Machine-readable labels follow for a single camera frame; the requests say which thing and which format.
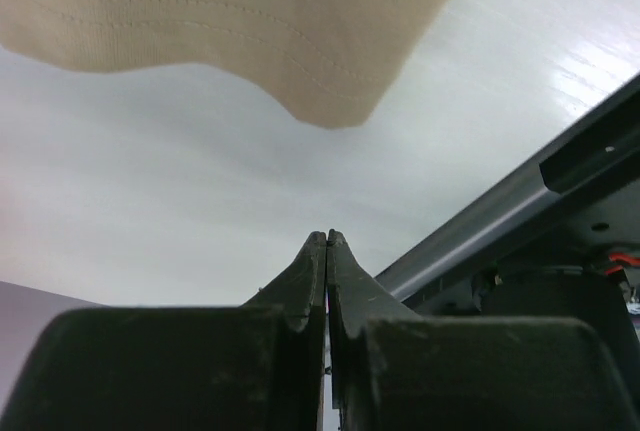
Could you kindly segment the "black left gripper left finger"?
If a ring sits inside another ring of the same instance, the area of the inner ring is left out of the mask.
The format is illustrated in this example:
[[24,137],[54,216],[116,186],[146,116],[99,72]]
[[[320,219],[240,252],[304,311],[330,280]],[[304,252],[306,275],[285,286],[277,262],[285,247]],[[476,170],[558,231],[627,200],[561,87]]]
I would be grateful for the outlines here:
[[100,307],[42,331],[5,430],[318,430],[324,233],[238,307]]

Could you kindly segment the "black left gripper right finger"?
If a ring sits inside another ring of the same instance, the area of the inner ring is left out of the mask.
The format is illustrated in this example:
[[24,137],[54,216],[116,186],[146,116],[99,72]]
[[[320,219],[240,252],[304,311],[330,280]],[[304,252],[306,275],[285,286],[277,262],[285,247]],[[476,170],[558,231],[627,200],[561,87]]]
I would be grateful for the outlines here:
[[596,331],[575,318],[423,318],[339,232],[326,257],[332,399],[345,430],[635,430]]

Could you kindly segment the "beige t-shirt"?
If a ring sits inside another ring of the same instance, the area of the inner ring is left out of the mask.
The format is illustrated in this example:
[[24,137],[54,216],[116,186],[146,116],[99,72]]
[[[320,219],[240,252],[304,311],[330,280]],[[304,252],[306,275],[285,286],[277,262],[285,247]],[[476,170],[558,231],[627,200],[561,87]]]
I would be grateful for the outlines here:
[[446,1],[1,0],[1,43],[79,72],[207,64],[343,128],[369,118]]

